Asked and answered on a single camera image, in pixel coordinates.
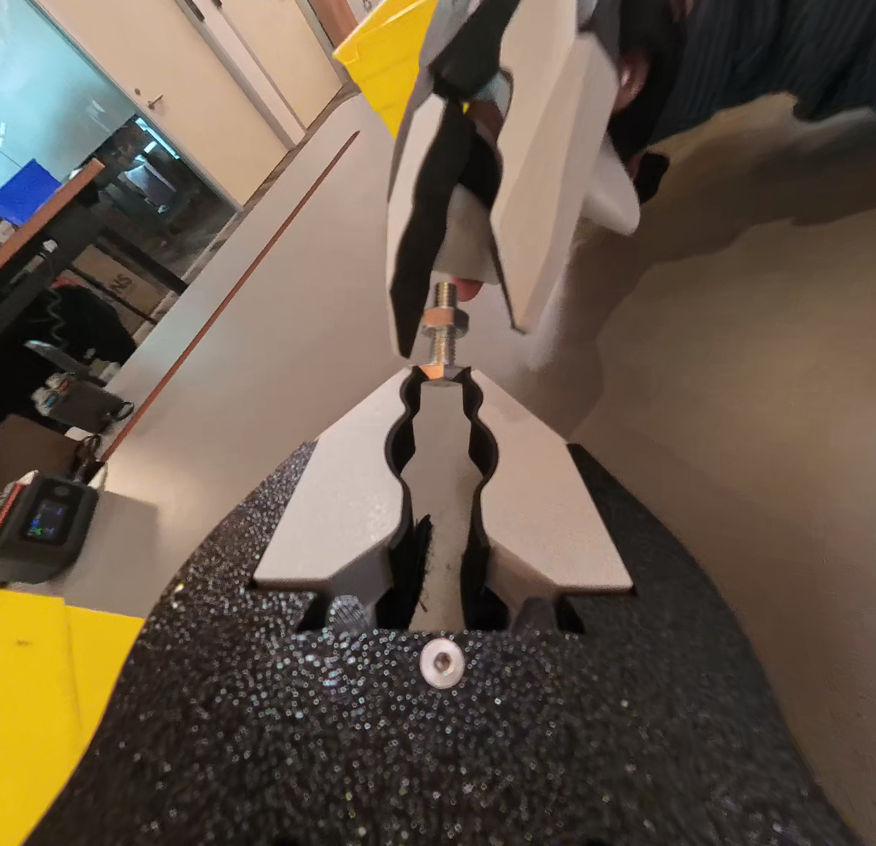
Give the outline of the black backpack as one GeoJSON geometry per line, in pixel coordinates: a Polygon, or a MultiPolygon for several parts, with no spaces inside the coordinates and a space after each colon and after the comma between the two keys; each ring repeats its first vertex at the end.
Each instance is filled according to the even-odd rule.
{"type": "Polygon", "coordinates": [[[1,336],[1,419],[14,414],[41,424],[32,393],[57,367],[26,347],[36,340],[84,364],[124,364],[136,344],[119,315],[87,288],[63,285],[43,291],[1,336]]]}

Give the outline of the plain brown cardboard box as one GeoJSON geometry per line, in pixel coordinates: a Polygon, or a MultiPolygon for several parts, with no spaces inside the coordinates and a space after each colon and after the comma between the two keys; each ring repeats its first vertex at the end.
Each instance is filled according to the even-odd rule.
{"type": "Polygon", "coordinates": [[[2,421],[1,490],[33,471],[89,481],[97,468],[78,440],[16,415],[2,421]]]}

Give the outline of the steel hex bolt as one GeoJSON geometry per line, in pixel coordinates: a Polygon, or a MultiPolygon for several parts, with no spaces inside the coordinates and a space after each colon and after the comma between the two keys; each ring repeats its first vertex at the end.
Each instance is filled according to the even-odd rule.
{"type": "MultiPolygon", "coordinates": [[[[432,306],[459,307],[456,287],[453,282],[440,281],[435,284],[432,306]]],[[[430,353],[428,361],[420,366],[422,373],[430,384],[452,384],[462,372],[462,368],[456,363],[456,344],[463,337],[458,337],[452,329],[439,329],[436,332],[423,331],[423,333],[430,340],[430,353]]]]}

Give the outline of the wooden pillar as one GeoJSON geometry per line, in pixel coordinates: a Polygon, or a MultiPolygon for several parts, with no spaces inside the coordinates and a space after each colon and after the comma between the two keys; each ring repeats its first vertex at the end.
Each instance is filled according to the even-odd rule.
{"type": "Polygon", "coordinates": [[[308,3],[334,48],[355,31],[357,20],[348,0],[308,0],[308,3]]]}

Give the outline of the dark grey pouch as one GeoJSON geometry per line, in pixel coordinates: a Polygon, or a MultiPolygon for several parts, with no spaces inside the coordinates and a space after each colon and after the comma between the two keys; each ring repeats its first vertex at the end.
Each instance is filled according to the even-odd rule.
{"type": "Polygon", "coordinates": [[[115,424],[128,419],[136,407],[101,385],[69,372],[51,375],[46,380],[46,389],[38,410],[50,420],[90,434],[108,432],[115,424]]]}

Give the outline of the yellow plastic bin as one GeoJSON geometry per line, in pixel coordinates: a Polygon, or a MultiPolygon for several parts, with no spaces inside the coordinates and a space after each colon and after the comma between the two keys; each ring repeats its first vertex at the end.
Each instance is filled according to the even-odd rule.
{"type": "Polygon", "coordinates": [[[2,844],[24,843],[68,783],[143,624],[2,590],[2,844]]]}
{"type": "Polygon", "coordinates": [[[419,74],[419,60],[439,0],[382,0],[334,51],[393,138],[419,74]]]}

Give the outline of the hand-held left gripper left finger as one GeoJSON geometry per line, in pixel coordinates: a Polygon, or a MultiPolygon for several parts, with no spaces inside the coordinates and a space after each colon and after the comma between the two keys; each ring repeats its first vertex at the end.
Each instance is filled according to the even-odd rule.
{"type": "Polygon", "coordinates": [[[402,370],[325,430],[253,576],[261,589],[355,597],[378,621],[410,621],[420,532],[401,477],[415,451],[420,373],[402,370]]]}

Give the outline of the grey handheld device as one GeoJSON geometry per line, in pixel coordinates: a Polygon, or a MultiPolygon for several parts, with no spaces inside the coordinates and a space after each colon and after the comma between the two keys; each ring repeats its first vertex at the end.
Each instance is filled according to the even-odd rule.
{"type": "Polygon", "coordinates": [[[25,342],[25,347],[42,359],[47,360],[60,371],[74,375],[80,379],[87,379],[90,376],[88,366],[76,361],[55,345],[31,339],[25,342]]]}

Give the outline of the wooden desk with black frame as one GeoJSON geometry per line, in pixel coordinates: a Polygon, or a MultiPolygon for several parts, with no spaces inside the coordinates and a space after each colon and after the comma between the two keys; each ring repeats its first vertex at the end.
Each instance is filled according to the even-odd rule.
{"type": "Polygon", "coordinates": [[[169,293],[181,295],[188,284],[157,263],[136,245],[114,230],[105,228],[82,202],[82,194],[104,171],[104,164],[93,159],[50,197],[2,244],[1,332],[4,334],[27,311],[39,293],[48,291],[65,274],[71,273],[83,284],[127,309],[141,321],[157,324],[143,310],[113,293],[75,261],[88,247],[110,244],[134,260],[169,293]]]}

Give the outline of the person's right hand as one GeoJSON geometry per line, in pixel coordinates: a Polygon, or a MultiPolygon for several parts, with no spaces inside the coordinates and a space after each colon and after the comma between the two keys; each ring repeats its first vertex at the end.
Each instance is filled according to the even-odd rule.
{"type": "MultiPolygon", "coordinates": [[[[651,60],[643,51],[624,53],[619,58],[619,86],[612,114],[626,109],[640,95],[647,81],[651,60]]],[[[496,146],[498,135],[505,117],[498,104],[491,99],[476,99],[466,109],[465,115],[492,146],[496,146]]],[[[452,278],[457,298],[462,302],[473,300],[479,293],[482,283],[476,280],[452,278]]]]}

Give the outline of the black device with screen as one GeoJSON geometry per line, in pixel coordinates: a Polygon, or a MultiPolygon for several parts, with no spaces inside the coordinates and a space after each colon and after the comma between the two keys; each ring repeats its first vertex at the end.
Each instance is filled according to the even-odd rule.
{"type": "Polygon", "coordinates": [[[81,554],[99,492],[86,483],[29,473],[2,492],[1,582],[38,585],[81,554]]]}

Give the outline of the person's right forearm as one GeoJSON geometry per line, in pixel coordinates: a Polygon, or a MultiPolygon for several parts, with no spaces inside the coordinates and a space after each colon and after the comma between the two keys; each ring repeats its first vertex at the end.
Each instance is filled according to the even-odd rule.
{"type": "Polygon", "coordinates": [[[761,96],[805,123],[875,108],[875,0],[694,0],[686,30],[649,145],[761,96]]]}

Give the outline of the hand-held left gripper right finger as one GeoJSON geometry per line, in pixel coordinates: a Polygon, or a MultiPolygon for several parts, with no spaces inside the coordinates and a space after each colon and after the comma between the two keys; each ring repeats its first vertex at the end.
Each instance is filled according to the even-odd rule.
{"type": "Polygon", "coordinates": [[[569,446],[479,371],[461,376],[468,455],[481,475],[460,572],[465,614],[633,587],[569,446]]]}

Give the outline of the printed cardboard box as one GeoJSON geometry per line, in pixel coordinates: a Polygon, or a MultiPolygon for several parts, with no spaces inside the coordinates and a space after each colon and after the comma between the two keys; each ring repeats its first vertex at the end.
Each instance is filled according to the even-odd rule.
{"type": "Polygon", "coordinates": [[[157,325],[160,320],[159,306],[167,296],[167,290],[95,246],[85,248],[72,261],[65,277],[91,290],[112,306],[131,334],[141,326],[157,325]]]}

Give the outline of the blue plastic box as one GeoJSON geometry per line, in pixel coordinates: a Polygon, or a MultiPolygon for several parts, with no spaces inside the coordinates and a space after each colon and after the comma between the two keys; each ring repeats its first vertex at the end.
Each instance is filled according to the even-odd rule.
{"type": "Polygon", "coordinates": [[[21,227],[61,186],[49,171],[30,159],[1,186],[1,219],[21,227]]]}

